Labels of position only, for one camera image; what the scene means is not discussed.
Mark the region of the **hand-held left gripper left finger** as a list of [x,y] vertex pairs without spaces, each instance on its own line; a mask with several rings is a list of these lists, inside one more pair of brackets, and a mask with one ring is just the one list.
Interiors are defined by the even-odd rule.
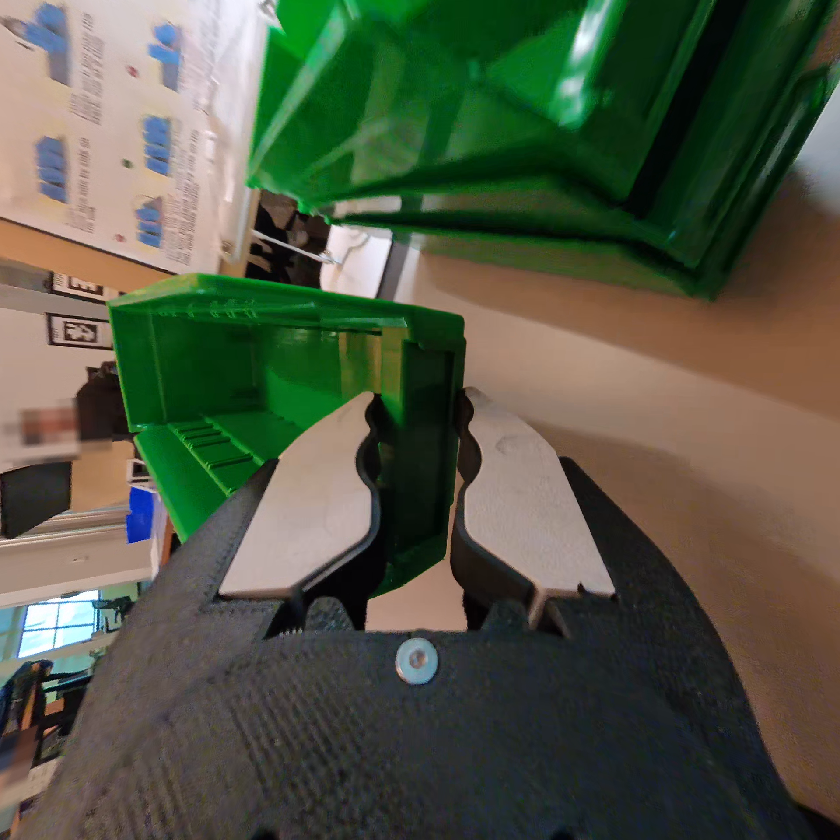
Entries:
[[362,392],[302,433],[279,456],[218,594],[280,600],[302,617],[320,597],[365,617],[382,583],[385,549],[376,420]]

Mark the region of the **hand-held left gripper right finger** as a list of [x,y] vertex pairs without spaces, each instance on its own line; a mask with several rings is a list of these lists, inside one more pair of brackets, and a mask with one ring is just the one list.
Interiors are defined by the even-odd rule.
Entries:
[[458,494],[450,565],[464,594],[489,610],[521,605],[530,627],[548,602],[616,586],[550,443],[479,389],[458,397]]

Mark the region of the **green plastic bin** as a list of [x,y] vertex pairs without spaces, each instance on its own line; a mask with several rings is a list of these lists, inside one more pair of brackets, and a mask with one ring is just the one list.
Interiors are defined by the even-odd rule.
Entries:
[[161,281],[108,309],[129,429],[182,543],[311,426],[372,392],[386,556],[375,593],[444,558],[460,316],[208,275]]
[[415,233],[464,230],[630,245],[696,268],[795,83],[807,73],[793,58],[789,47],[749,55],[734,40],[702,46],[629,197],[617,206],[575,195],[558,176],[527,175],[348,199],[328,205],[329,215]]
[[736,269],[837,83],[838,65],[810,70],[795,83],[780,118],[760,146],[745,183],[696,268],[668,263],[630,245],[585,240],[442,229],[422,230],[408,240],[423,255],[714,301]]
[[276,2],[248,184],[311,207],[558,176],[630,197],[739,2]]

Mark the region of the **blue plastic bin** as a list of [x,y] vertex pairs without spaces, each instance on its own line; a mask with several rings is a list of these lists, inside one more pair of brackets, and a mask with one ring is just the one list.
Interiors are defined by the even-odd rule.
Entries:
[[128,544],[152,539],[160,495],[148,485],[132,485],[129,490],[129,512],[125,518]]

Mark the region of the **black monitor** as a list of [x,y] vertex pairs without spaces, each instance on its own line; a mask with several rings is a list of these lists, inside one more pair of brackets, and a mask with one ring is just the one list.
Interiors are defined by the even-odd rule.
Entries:
[[1,537],[15,539],[70,509],[71,462],[53,461],[1,474]]

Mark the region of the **black white marker sign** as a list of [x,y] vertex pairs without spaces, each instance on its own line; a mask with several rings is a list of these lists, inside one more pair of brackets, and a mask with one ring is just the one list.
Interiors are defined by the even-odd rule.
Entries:
[[107,319],[46,313],[45,325],[49,346],[113,350],[112,327]]
[[59,272],[51,274],[49,292],[62,297],[97,302],[105,302],[108,299],[106,287]]

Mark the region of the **white instruction sheet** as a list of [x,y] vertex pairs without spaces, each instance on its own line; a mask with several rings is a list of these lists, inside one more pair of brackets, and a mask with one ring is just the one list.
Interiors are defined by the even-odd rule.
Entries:
[[216,274],[245,236],[266,10],[2,1],[2,219]]

